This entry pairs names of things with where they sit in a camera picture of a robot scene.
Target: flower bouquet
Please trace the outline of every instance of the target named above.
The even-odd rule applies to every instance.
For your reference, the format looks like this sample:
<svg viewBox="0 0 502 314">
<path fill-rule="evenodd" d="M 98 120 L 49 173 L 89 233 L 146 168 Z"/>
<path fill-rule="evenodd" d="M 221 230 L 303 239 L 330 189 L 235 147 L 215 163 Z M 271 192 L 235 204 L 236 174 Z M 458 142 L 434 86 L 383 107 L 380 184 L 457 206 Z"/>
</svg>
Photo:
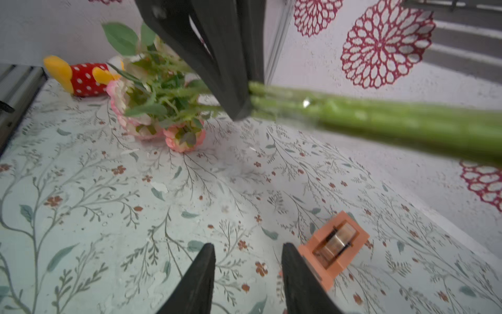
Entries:
<svg viewBox="0 0 502 314">
<path fill-rule="evenodd" d="M 202 144 L 204 120 L 221 110 L 199 102 L 200 95 L 211 93 L 204 82 L 145 24 L 141 40 L 120 23 L 103 28 L 109 42 L 123 55 L 122 69 L 110 65 L 122 78 L 107 87 L 120 125 L 140 140 L 163 137 L 177 152 Z M 117 40 L 123 37 L 129 40 Z"/>
<path fill-rule="evenodd" d="M 124 57 L 122 78 L 108 85 L 111 107 L 129 134 L 164 137 L 178 152 L 205 138 L 204 120 L 222 111 L 202 104 L 211 94 L 190 66 L 146 26 L 141 40 L 120 23 L 103 25 Z M 502 166 L 502 113 L 435 104 L 353 98 L 249 83 L 251 116 Z"/>
</svg>

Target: flower stem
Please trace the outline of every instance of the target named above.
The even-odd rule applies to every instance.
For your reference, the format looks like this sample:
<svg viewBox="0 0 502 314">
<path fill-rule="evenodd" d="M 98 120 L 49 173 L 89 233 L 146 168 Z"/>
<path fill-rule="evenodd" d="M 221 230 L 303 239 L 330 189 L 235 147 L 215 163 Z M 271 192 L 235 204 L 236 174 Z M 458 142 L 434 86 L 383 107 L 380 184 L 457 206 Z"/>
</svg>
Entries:
<svg viewBox="0 0 502 314">
<path fill-rule="evenodd" d="M 256 82 L 249 89 L 251 102 L 261 115 L 264 112 L 322 130 L 502 166 L 502 112 L 358 99 Z"/>
</svg>

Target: white wall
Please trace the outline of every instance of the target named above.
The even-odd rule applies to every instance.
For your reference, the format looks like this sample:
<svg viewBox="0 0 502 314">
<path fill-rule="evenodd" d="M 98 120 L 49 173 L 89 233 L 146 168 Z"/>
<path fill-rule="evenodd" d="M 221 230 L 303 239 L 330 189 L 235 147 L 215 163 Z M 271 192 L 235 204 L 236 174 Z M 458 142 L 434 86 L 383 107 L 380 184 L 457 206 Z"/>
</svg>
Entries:
<svg viewBox="0 0 502 314">
<path fill-rule="evenodd" d="M 271 53 L 284 0 L 268 0 L 265 64 Z M 48 55 L 69 64 L 104 62 L 116 55 L 101 23 L 120 21 L 139 33 L 142 18 L 134 0 L 105 5 L 88 0 L 0 1 L 0 63 L 42 65 Z"/>
</svg>

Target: printed leaf pattern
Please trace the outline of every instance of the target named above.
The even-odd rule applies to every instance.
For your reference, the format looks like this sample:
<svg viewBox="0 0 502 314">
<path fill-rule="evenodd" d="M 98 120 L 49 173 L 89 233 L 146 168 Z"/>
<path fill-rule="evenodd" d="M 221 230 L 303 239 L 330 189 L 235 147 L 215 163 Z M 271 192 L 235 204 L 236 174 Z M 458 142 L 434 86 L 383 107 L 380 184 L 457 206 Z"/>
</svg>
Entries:
<svg viewBox="0 0 502 314">
<path fill-rule="evenodd" d="M 282 244 L 305 244 L 340 211 L 370 234 L 334 283 L 346 312 L 502 309 L 496 270 L 395 192 L 401 187 L 310 135 L 220 115 L 205 121 L 200 149 L 178 154 L 131 141 L 109 102 L 68 98 L 52 79 L 29 110 L 0 157 L 6 312 L 33 314 L 33 304 L 35 312 L 109 312 L 112 304 L 153 314 L 212 243 L 216 311 L 283 313 Z"/>
</svg>

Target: pink flower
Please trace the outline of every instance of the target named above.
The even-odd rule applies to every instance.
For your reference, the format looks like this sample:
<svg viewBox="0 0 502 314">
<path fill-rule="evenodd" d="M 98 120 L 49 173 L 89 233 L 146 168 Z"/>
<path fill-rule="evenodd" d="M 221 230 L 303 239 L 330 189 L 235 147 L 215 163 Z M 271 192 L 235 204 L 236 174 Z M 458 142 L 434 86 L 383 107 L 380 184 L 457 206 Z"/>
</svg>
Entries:
<svg viewBox="0 0 502 314">
<path fill-rule="evenodd" d="M 139 131 L 136 131 L 136 126 L 132 124 L 128 119 L 124 116 L 117 116 L 118 123 L 127 131 L 128 135 L 133 135 L 139 140 L 151 140 L 157 137 L 162 136 L 162 132 L 164 131 L 163 128 L 161 128 L 157 123 L 153 124 L 153 127 L 155 128 L 155 131 L 157 131 L 155 134 L 152 134 L 147 128 L 147 126 L 144 126 L 139 129 Z"/>
<path fill-rule="evenodd" d="M 408 75 L 431 45 L 432 13 L 380 0 L 355 21 L 343 45 L 345 76 L 354 85 L 379 88 Z"/>
<path fill-rule="evenodd" d="M 126 93 L 127 89 L 132 86 L 132 82 L 128 80 L 119 79 L 116 81 L 111 81 L 106 87 L 106 92 L 110 95 L 110 106 L 117 117 L 122 117 L 124 112 L 126 112 L 129 95 Z M 124 117 L 128 123 L 132 123 L 134 126 L 149 126 L 152 124 L 152 118 L 149 115 L 143 114 L 139 117 Z"/>
<path fill-rule="evenodd" d="M 335 19 L 342 0 L 296 0 L 295 25 L 303 36 L 319 34 Z"/>
<path fill-rule="evenodd" d="M 183 122 L 178 125 L 172 125 L 167 130 L 164 130 L 164 136 L 166 137 L 167 146 L 169 146 L 169 148 L 179 153 L 193 151 L 197 146 L 201 145 L 202 142 L 204 142 L 204 139 L 206 138 L 206 130 L 202 129 L 201 131 L 195 133 L 197 142 L 193 147 L 188 147 L 188 144 L 186 142 L 180 145 L 180 140 L 176 138 L 176 134 L 178 134 L 179 130 L 186 125 L 187 123 Z"/>
</svg>

